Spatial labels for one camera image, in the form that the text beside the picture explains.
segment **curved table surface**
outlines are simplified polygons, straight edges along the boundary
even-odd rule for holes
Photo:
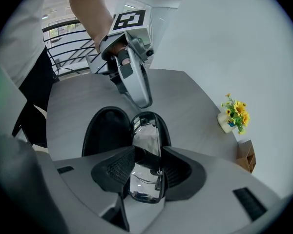
[[[108,77],[86,74],[55,83],[47,113],[47,144],[53,160],[81,157],[87,126],[98,110],[117,106],[132,119],[154,111],[166,122],[173,147],[235,161],[237,141],[217,121],[219,109],[185,72],[149,69],[153,105],[135,106]]]

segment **cardboard box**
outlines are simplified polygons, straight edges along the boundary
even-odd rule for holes
[[[139,9],[116,14],[108,35],[124,31],[127,31],[133,38],[141,38],[144,45],[152,44],[151,10]]]
[[[256,165],[256,156],[250,140],[239,144],[236,163],[252,173]]]

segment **railing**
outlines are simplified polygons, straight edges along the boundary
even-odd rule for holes
[[[69,36],[72,34],[80,34],[82,32],[86,32],[86,30],[76,30],[73,32],[67,32],[64,34],[59,34],[59,28],[64,28],[65,26],[70,26],[70,25],[75,25],[74,29],[77,28],[76,25],[80,25],[80,21],[77,19],[74,20],[70,20],[70,21],[65,21],[65,22],[60,22],[51,26],[48,26],[44,29],[42,29],[43,31],[43,41],[48,44],[46,44],[46,46],[48,45],[49,47],[47,47],[47,51],[48,51],[48,55],[51,59],[51,63],[52,63],[52,67],[54,71],[58,71],[58,76],[61,75],[66,75],[72,72],[76,72],[76,71],[80,71],[80,70],[84,70],[84,69],[88,69],[88,67],[83,67],[83,68],[73,68],[73,70],[71,68],[69,68],[69,66],[73,63],[78,63],[81,62],[83,60],[85,60],[85,55],[88,54],[88,56],[96,56],[95,54],[95,46],[94,46],[94,42],[91,38],[87,37],[87,38],[82,38],[82,39],[74,39],[71,41],[65,41],[64,43],[61,43],[61,39],[63,39],[65,36]],[[50,32],[52,32],[54,34],[54,30],[57,29],[57,35],[50,37]],[[72,49],[68,49],[68,50],[64,50],[60,53],[56,53],[56,54],[52,54],[52,50],[59,48],[59,47],[63,47],[65,45],[71,44],[73,46],[73,43],[77,43],[77,42],[83,42],[84,44],[82,44],[79,47],[72,47]],[[64,54],[67,53],[72,53],[68,58],[64,58],[61,60],[61,57]],[[69,71],[65,72],[64,74],[59,74],[59,69],[67,69]]]

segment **person's arm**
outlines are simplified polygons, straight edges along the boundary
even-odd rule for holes
[[[82,23],[90,37],[94,40],[96,49],[105,35],[108,34],[113,18],[105,6],[104,0],[69,0],[75,16]],[[114,47],[113,54],[117,54],[124,45]]]

